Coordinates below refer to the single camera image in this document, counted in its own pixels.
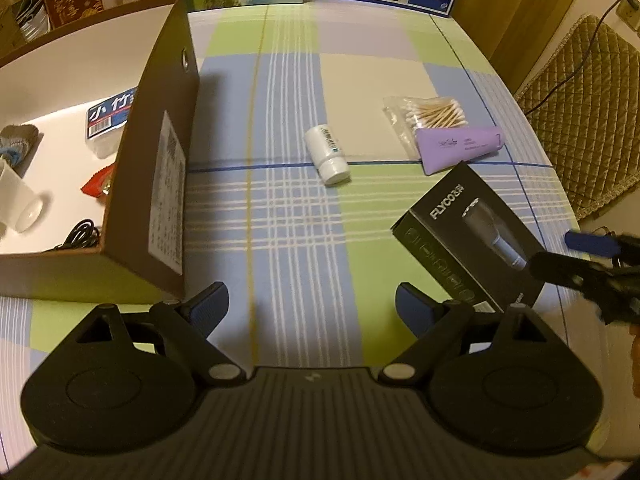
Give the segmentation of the right hand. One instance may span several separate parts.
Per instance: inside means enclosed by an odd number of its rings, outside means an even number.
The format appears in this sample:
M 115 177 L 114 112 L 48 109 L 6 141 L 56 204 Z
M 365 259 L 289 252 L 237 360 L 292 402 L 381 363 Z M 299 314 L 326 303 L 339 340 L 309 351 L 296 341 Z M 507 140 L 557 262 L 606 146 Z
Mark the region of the right hand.
M 632 392 L 640 398 L 640 325 L 631 324 L 629 333 L 634 337 L 630 347 Z

